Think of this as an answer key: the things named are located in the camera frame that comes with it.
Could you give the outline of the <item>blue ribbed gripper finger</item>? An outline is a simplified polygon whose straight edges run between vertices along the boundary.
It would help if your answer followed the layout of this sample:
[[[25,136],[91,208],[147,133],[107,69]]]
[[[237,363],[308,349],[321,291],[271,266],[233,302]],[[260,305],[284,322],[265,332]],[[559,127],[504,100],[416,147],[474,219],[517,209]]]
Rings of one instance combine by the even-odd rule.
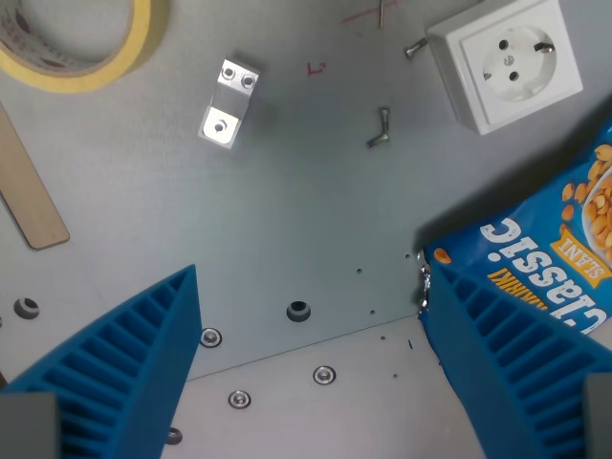
[[[199,340],[189,265],[66,339],[4,392],[55,396],[62,458],[159,458]]]
[[[585,378],[611,353],[549,314],[431,267],[428,341],[488,458],[584,458]]]

